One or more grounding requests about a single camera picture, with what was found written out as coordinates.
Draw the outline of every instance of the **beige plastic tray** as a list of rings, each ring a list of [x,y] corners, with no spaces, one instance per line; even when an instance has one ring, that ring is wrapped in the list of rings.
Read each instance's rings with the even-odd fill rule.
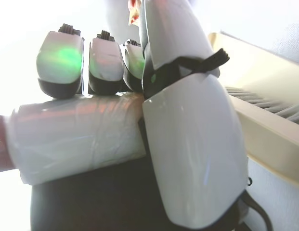
[[[223,34],[212,33],[214,51],[231,59],[221,70],[221,84],[243,88],[264,98],[299,103],[299,65]],[[249,158],[299,185],[299,125],[231,97],[241,121]]]

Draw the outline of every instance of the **plastic-wrapped roll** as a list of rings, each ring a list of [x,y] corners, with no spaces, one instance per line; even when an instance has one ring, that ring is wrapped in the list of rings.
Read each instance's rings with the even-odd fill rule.
[[[30,185],[145,155],[138,121],[143,96],[75,97],[30,104],[6,119],[8,151]]]

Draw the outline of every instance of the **red bottle cap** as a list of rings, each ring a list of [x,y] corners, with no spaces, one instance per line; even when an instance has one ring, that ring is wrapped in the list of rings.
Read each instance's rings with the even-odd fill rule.
[[[8,153],[4,117],[0,115],[0,172],[15,169]]]

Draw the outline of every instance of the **red object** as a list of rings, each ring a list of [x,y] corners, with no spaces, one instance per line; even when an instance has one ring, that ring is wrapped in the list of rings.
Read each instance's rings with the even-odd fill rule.
[[[15,169],[15,166],[10,159],[7,149],[4,117],[0,115],[0,172],[11,169]]]

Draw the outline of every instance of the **clear plastic wrap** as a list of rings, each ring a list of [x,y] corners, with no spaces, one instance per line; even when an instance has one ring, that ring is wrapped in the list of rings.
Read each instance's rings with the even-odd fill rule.
[[[30,185],[119,164],[145,155],[138,121],[143,96],[23,105],[5,121],[8,150]]]

